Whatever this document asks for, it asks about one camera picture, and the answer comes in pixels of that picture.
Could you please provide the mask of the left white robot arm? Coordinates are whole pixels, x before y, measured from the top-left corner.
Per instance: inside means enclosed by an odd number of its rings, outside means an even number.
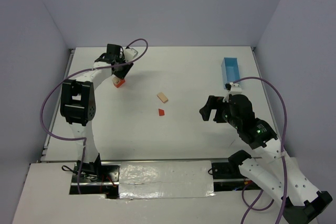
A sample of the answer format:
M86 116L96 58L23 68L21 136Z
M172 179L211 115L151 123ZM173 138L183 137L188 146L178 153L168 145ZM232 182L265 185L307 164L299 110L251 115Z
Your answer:
M138 52L130 47L108 44L107 51L98 57L93 67L74 79L67 79L61 87L60 114L77 139L77 166L83 174L101 176L101 159L96 148L92 120L96 114L95 89L114 75L124 80L133 66Z

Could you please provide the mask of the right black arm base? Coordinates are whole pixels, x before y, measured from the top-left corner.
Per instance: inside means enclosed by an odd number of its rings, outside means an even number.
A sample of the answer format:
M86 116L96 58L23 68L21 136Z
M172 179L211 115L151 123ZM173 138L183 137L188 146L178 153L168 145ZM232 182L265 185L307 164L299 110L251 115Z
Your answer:
M208 174L213 178L215 192L241 191L251 180L241 175L238 170L232 168L228 161L211 163Z

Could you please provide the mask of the red cube with window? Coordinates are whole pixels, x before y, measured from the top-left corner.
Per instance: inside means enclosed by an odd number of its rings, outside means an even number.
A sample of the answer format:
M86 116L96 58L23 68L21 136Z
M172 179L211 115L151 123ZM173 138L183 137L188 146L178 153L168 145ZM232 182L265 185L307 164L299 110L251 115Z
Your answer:
M119 88L119 87L122 86L122 85L123 85L123 82L114 83L114 86L115 86L116 88Z

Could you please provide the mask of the blue plastic box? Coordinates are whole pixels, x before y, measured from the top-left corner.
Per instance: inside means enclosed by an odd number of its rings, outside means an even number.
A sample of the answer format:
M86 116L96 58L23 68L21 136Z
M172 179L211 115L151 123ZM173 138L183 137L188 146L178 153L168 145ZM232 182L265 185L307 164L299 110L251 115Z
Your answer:
M237 58L225 57L221 64L223 86L240 79Z

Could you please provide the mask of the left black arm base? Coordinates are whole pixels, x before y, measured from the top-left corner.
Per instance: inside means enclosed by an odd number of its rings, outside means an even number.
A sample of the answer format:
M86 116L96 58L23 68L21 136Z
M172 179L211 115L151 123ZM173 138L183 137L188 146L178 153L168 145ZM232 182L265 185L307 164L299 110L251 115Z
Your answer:
M71 174L70 195L103 195L108 199L119 198L120 165L102 165L100 173L93 174L84 171L82 167L78 178L79 164L73 168L62 165L63 172Z

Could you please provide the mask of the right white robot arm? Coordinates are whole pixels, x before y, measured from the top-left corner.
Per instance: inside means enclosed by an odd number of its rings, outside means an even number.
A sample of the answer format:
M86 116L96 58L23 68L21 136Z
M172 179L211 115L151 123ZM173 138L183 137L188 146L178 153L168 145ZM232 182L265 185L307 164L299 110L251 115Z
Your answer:
M332 202L332 196L313 185L281 148L272 127L255 117L252 103L245 95L230 94L227 98L210 95L200 109L203 121L209 120L212 110L216 111L213 120L230 124L269 167L259 167L250 154L241 150L229 157L231 170L252 180L271 196L283 209L287 223L310 223Z

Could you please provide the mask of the natural wood block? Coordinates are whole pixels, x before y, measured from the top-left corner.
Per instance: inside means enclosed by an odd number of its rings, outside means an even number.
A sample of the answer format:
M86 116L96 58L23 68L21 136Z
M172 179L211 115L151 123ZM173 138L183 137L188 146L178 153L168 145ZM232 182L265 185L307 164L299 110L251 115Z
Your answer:
M167 96L163 92L158 93L157 97L162 103L166 103L168 101Z

